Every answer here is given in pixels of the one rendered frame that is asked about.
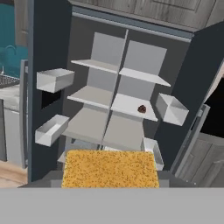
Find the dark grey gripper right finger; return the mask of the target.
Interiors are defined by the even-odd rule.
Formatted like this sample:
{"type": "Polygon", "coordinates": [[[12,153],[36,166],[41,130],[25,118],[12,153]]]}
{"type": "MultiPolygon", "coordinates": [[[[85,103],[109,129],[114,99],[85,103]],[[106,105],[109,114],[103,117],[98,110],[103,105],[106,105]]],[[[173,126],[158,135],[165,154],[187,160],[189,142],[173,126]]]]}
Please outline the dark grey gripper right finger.
{"type": "Polygon", "coordinates": [[[158,181],[160,187],[170,187],[170,188],[195,187],[194,184],[186,182],[180,178],[176,178],[168,171],[159,171],[158,181]]]}

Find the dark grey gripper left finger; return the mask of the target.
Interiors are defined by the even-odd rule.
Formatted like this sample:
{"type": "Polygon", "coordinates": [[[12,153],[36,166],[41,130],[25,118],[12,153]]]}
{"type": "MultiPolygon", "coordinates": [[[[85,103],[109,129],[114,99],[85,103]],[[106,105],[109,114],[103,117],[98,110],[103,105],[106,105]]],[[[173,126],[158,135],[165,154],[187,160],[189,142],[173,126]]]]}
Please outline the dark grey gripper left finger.
{"type": "Polygon", "coordinates": [[[24,187],[58,187],[61,188],[63,171],[50,171],[42,179],[33,181],[24,187]]]}

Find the yellow speckled sponge cake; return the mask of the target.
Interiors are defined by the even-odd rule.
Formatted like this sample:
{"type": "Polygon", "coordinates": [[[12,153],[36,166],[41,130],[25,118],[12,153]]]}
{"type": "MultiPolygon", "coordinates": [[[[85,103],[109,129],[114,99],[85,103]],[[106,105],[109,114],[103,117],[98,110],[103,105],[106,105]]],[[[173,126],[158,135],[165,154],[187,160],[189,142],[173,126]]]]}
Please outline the yellow speckled sponge cake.
{"type": "Polygon", "coordinates": [[[159,188],[151,152],[70,150],[63,188],[159,188]]]}

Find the white fridge door bin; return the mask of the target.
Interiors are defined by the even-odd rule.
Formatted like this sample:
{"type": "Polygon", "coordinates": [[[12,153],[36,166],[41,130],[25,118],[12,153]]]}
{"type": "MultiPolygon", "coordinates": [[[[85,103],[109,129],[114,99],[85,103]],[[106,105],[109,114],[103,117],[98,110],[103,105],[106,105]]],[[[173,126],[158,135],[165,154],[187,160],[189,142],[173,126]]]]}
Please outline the white fridge door bin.
{"type": "Polygon", "coordinates": [[[143,138],[142,151],[151,152],[154,155],[155,166],[158,171],[162,171],[164,168],[164,161],[159,149],[158,142],[150,138],[143,138]]]}
{"type": "Polygon", "coordinates": [[[66,130],[69,118],[55,115],[35,131],[35,143],[50,147],[66,130]]]}
{"type": "Polygon", "coordinates": [[[37,72],[37,89],[56,93],[71,86],[74,82],[74,71],[56,68],[37,72]]]}
{"type": "Polygon", "coordinates": [[[156,108],[165,123],[182,126],[189,110],[174,96],[159,94],[156,108]]]}

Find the white fridge shelf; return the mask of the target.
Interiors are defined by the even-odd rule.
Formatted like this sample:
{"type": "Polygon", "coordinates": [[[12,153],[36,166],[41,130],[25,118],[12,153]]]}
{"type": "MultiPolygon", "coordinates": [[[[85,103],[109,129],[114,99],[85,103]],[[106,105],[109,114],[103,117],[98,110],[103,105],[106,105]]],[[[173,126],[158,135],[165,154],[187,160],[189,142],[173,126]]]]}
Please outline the white fridge shelf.
{"type": "Polygon", "coordinates": [[[109,63],[104,63],[97,60],[93,60],[93,59],[75,59],[75,60],[72,60],[72,63],[76,65],[81,65],[84,67],[91,67],[94,69],[102,70],[112,74],[116,74],[118,70],[118,66],[115,66],[109,63]]]}
{"type": "Polygon", "coordinates": [[[63,135],[81,141],[100,144],[107,113],[91,108],[82,108],[69,122],[63,135]]]}
{"type": "Polygon", "coordinates": [[[125,67],[120,71],[120,75],[124,75],[124,76],[138,79],[141,81],[148,81],[148,82],[159,84],[166,87],[170,86],[170,84],[167,81],[163,80],[158,75],[151,74],[151,73],[144,73],[144,72],[140,72],[140,71],[125,68],[125,67]]]}
{"type": "Polygon", "coordinates": [[[149,101],[131,97],[125,94],[117,94],[115,96],[111,109],[116,112],[144,118],[155,122],[158,120],[149,101]],[[141,113],[138,111],[138,108],[142,105],[146,107],[145,113],[141,113]]]}
{"type": "Polygon", "coordinates": [[[109,108],[112,93],[97,87],[85,86],[67,97],[68,100],[86,103],[92,106],[109,108]]]}
{"type": "Polygon", "coordinates": [[[141,121],[112,115],[102,144],[122,151],[140,151],[143,138],[141,121]]]}

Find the dark grey fridge door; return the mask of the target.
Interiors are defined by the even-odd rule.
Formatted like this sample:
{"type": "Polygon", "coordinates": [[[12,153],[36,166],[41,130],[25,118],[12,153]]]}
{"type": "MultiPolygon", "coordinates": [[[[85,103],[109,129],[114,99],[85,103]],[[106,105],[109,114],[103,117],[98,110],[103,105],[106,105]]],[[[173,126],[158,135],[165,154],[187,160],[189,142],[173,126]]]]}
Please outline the dark grey fridge door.
{"type": "Polygon", "coordinates": [[[172,168],[223,60],[224,21],[193,34],[174,88],[168,94],[176,97],[189,110],[188,115],[182,126],[162,120],[155,135],[166,171],[172,168]]]}
{"type": "Polygon", "coordinates": [[[28,1],[28,181],[57,167],[59,144],[35,143],[35,130],[62,112],[63,93],[36,88],[37,73],[67,66],[72,5],[67,0],[28,1]]]}

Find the dark grey fridge body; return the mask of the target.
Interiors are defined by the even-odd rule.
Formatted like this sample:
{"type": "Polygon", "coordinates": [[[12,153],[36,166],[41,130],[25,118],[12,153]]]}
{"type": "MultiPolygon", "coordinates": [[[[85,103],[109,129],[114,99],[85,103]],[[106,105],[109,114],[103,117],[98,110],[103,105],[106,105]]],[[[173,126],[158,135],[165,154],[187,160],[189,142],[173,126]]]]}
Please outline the dark grey fridge body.
{"type": "Polygon", "coordinates": [[[189,48],[189,42],[178,37],[156,35],[149,31],[128,27],[112,20],[93,16],[74,15],[71,23],[68,51],[68,66],[74,71],[72,87],[66,93],[65,111],[71,120],[83,108],[107,113],[101,143],[90,143],[66,138],[68,149],[100,149],[112,115],[123,116],[143,123],[144,137],[156,140],[155,135],[162,121],[156,108],[160,91],[172,91],[174,80],[189,48]],[[118,66],[117,73],[109,73],[87,66],[76,65],[72,60],[97,60],[118,66]],[[155,74],[170,86],[162,86],[145,80],[120,75],[123,68],[155,74]],[[68,100],[67,97],[85,86],[100,88],[112,93],[109,108],[68,100]],[[116,112],[111,106],[117,94],[128,95],[149,101],[157,121],[116,112]]]}

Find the grey wooden base cupboard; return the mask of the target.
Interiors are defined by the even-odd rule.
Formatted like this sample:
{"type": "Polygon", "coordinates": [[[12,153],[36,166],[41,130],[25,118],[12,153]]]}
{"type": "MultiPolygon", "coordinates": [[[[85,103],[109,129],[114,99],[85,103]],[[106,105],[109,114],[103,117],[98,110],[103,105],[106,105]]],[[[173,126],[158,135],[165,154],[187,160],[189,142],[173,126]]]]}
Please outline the grey wooden base cupboard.
{"type": "Polygon", "coordinates": [[[175,176],[197,187],[224,187],[224,138],[199,133],[175,176]]]}

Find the silver dishwasher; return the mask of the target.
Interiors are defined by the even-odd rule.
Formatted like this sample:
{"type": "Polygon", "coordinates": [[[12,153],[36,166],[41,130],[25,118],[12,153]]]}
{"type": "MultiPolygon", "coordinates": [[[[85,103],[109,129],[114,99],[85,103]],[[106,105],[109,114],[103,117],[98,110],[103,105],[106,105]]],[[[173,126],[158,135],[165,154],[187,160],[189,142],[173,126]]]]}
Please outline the silver dishwasher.
{"type": "Polygon", "coordinates": [[[7,160],[23,168],[20,149],[19,112],[7,108],[4,110],[4,130],[7,160]]]}

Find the steel sink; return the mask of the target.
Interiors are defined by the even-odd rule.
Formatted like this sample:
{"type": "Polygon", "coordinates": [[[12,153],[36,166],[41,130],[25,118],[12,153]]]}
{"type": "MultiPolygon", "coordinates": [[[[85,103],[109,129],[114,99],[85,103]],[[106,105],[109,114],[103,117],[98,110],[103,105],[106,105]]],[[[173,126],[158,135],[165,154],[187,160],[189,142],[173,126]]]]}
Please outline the steel sink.
{"type": "Polygon", "coordinates": [[[0,89],[12,87],[18,84],[19,84],[18,78],[0,74],[0,89]]]}

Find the grey wooden wall cupboard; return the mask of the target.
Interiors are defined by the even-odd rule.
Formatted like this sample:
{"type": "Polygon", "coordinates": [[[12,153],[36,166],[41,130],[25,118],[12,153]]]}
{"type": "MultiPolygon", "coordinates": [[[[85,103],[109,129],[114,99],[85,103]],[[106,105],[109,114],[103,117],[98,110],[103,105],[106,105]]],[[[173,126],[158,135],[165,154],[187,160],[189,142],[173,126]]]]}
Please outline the grey wooden wall cupboard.
{"type": "Polygon", "coordinates": [[[224,21],[224,0],[68,0],[76,6],[130,14],[156,24],[198,31],[224,21]]]}

